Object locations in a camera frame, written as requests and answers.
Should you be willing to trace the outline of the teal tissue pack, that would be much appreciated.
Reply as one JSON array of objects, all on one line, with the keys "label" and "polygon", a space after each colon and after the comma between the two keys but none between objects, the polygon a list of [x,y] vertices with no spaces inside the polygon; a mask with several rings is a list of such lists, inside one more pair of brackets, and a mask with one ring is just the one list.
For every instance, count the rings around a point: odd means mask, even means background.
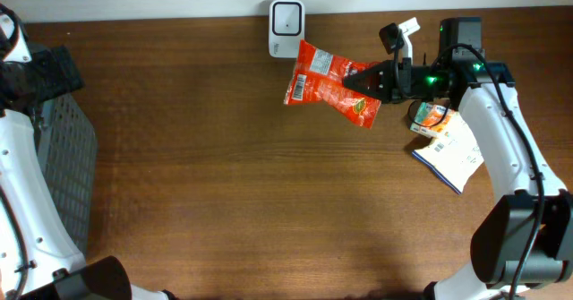
[{"label": "teal tissue pack", "polygon": [[416,133],[426,132],[429,127],[425,126],[426,117],[432,112],[433,104],[422,102],[417,108],[414,122],[410,125],[410,130]]}]

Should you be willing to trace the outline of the orange tissue pack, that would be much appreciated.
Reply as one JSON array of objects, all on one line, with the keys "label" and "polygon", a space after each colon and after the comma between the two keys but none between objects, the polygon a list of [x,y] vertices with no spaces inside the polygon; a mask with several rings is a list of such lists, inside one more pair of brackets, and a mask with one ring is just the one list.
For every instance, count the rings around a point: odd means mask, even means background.
[{"label": "orange tissue pack", "polygon": [[422,132],[426,137],[437,138],[445,134],[446,126],[456,111],[440,105],[433,105],[432,112],[426,117],[424,124],[429,129]]}]

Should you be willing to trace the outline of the red snack bag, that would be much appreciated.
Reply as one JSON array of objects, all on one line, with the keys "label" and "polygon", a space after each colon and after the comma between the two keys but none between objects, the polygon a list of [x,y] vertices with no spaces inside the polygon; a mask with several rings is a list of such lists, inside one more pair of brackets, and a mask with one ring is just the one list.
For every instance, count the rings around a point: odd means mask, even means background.
[{"label": "red snack bag", "polygon": [[375,65],[333,55],[301,40],[283,103],[292,106],[324,101],[353,124],[371,129],[381,103],[346,88],[344,79]]}]

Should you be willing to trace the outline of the cream snack bag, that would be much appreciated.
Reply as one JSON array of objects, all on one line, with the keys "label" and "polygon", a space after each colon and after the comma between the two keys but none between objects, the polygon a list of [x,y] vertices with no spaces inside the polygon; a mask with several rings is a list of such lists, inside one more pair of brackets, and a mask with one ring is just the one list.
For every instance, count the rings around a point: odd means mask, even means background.
[{"label": "cream snack bag", "polygon": [[458,112],[436,138],[412,155],[457,194],[464,191],[469,178],[483,164],[476,139]]}]

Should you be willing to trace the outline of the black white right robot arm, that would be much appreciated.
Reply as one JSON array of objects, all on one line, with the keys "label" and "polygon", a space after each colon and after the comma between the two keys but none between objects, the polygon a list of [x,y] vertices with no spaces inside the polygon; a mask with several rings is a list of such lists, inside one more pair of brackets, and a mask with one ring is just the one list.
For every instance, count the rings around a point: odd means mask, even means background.
[{"label": "black white right robot arm", "polygon": [[440,23],[439,53],[412,62],[415,20],[379,36],[389,60],[348,75],[350,90],[384,104],[447,99],[472,131],[490,175],[495,204],[470,244],[467,265],[430,283],[424,299],[520,299],[530,289],[572,276],[572,195],[546,163],[529,131],[514,78],[485,59],[482,21]]}]

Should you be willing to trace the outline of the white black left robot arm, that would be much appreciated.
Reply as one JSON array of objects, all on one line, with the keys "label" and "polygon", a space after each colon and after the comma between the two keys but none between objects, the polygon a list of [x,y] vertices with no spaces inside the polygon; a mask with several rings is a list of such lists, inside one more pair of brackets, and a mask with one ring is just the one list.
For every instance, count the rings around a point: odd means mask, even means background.
[{"label": "white black left robot arm", "polygon": [[172,299],[135,286],[114,256],[87,264],[66,231],[38,162],[29,112],[84,87],[66,47],[30,50],[18,15],[1,8],[1,265],[5,299]]}]

